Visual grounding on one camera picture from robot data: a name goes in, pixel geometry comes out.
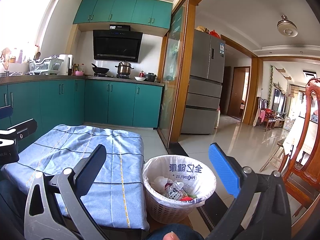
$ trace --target ceiling light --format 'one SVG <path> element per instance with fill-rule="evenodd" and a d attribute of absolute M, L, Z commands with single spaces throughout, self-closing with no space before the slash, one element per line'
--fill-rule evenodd
<path fill-rule="evenodd" d="M 317 73 L 312 71 L 306 71 L 303 70 L 304 77 L 306 78 L 306 81 L 308 82 L 311 78 L 317 78 Z"/>
<path fill-rule="evenodd" d="M 278 31 L 287 37 L 295 37 L 298 35 L 298 29 L 296 25 L 289 21 L 285 15 L 282 15 L 282 20 L 278 22 L 277 27 Z"/>

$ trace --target countertop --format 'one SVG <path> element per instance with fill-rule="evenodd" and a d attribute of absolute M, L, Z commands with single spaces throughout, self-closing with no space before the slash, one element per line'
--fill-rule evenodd
<path fill-rule="evenodd" d="M 97 79 L 115 82 L 128 82 L 135 84 L 145 84 L 163 87 L 162 83 L 138 81 L 135 79 L 121 79 L 121 78 L 105 78 L 95 76 L 67 76 L 67 75 L 21 75 L 21 76 L 6 76 L 0 77 L 0 85 L 8 85 L 13 83 L 31 82 L 31 81 L 42 81 L 42 80 L 58 80 L 58 79 Z"/>

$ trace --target white plastic bag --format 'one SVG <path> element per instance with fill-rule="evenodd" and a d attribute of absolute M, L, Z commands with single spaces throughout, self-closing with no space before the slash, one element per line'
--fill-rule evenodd
<path fill-rule="evenodd" d="M 183 189 L 190 195 L 196 195 L 197 198 L 190 201 L 179 201 L 162 196 L 150 186 L 150 183 L 158 176 L 183 182 Z M 202 206 L 217 186 L 216 177 L 208 166 L 181 155 L 162 155 L 150 159 L 143 166 L 142 179 L 146 190 L 159 204 L 180 209 Z"/>

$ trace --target blue checkered cloth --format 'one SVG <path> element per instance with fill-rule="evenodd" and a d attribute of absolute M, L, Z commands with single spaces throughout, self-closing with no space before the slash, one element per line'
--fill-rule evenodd
<path fill-rule="evenodd" d="M 19 154 L 17 163 L 2 167 L 3 175 L 28 194 L 35 171 L 46 175 L 74 168 L 98 144 L 107 150 L 107 159 L 87 195 L 81 200 L 100 226 L 147 230 L 146 204 L 141 169 L 143 142 L 139 134 L 91 126 L 58 125 Z M 64 216 L 68 211 L 62 197 L 57 201 Z"/>

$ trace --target jeans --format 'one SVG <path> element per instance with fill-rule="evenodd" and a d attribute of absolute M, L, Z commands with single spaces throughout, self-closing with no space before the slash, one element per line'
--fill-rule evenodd
<path fill-rule="evenodd" d="M 0 181 L 0 209 L 22 235 L 24 235 L 26 202 L 27 196 L 17 187 L 7 180 Z M 198 232 L 181 224 L 170 224 L 159 228 L 148 235 L 145 240 L 162 240 L 170 232 L 174 232 L 180 240 L 204 240 Z"/>

